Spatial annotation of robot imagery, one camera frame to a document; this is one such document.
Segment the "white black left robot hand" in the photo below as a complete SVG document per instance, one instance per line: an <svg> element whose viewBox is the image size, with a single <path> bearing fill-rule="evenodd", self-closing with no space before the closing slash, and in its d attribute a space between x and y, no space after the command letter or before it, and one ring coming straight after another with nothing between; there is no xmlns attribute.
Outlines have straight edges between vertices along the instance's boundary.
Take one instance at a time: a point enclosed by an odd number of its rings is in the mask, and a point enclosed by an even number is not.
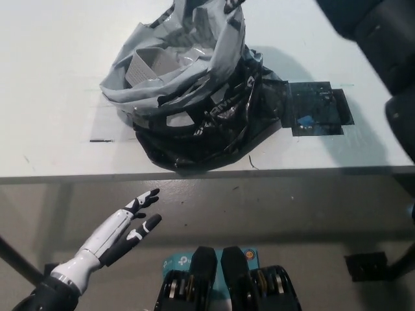
<svg viewBox="0 0 415 311"><path fill-rule="evenodd" d="M80 247L78 253L89 251L103 266L111 266L138 245L160 222L161 215L155 214L137 229L124 232L132 220L144 218L139 211L158 201L159 189L153 189L134 198L123 208L108 217Z"/></svg>

